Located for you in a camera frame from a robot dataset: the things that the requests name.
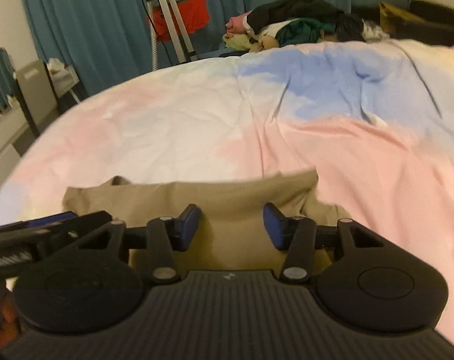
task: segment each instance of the black cable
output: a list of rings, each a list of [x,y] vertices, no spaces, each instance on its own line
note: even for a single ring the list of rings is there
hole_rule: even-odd
[[[150,21],[150,25],[153,27],[153,30],[155,31],[155,33],[157,34],[157,39],[160,40],[160,42],[164,45],[164,49],[165,49],[165,53],[167,54],[167,58],[168,58],[168,61],[170,62],[170,66],[173,66],[173,63],[172,63],[172,60],[170,59],[170,55],[167,51],[167,46],[165,45],[164,41],[162,39],[160,39],[160,35],[159,33],[157,32],[157,29],[155,28],[155,26],[153,25],[153,20],[152,18],[150,17],[149,15],[149,10],[147,9],[147,7],[145,6],[145,1],[144,0],[141,0],[142,2],[142,6],[143,6],[143,9],[145,10],[145,13],[147,14],[147,17],[149,18],[149,21]]]

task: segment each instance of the red bag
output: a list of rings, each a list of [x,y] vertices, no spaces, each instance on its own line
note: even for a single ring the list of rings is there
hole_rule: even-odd
[[[210,16],[207,11],[207,0],[181,0],[178,1],[177,4],[189,34],[192,34],[196,30],[206,26],[209,22]],[[180,35],[180,30],[177,26],[177,22],[175,21],[172,9],[170,9],[170,13],[172,14],[175,29]],[[170,40],[167,23],[165,22],[164,15],[162,14],[160,7],[154,7],[153,9],[153,23],[159,35],[157,39],[162,42]]]

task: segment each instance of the pastel tie-dye bedsheet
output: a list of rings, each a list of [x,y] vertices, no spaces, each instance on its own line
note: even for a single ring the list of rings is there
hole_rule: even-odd
[[[0,224],[68,186],[232,181],[316,167],[319,199],[436,267],[454,343],[454,48],[315,44],[164,69],[71,109],[0,191]]]

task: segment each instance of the beige clothing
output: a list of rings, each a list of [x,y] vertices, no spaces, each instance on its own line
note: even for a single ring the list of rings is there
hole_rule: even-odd
[[[317,201],[315,170],[252,182],[133,185],[115,177],[94,188],[69,188],[64,207],[79,215],[106,210],[129,227],[144,226],[159,216],[177,217],[189,203],[202,210],[199,229],[188,251],[176,252],[177,268],[281,268],[285,252],[274,249],[263,226],[262,209],[273,202],[285,216],[302,215],[319,225],[335,225],[349,214],[340,206]],[[142,255],[131,253],[130,264],[141,269]]]

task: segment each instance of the orange object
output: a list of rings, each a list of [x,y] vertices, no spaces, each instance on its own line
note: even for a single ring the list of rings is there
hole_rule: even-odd
[[[209,22],[210,16],[207,11],[207,0],[180,0],[177,1],[177,4],[189,34],[192,34],[198,29],[206,26]],[[170,13],[172,14],[177,33],[180,34],[172,9],[170,9]],[[160,7],[154,7],[153,9],[153,23],[159,35],[158,40],[162,42],[170,40],[167,23],[165,22],[164,15]]]

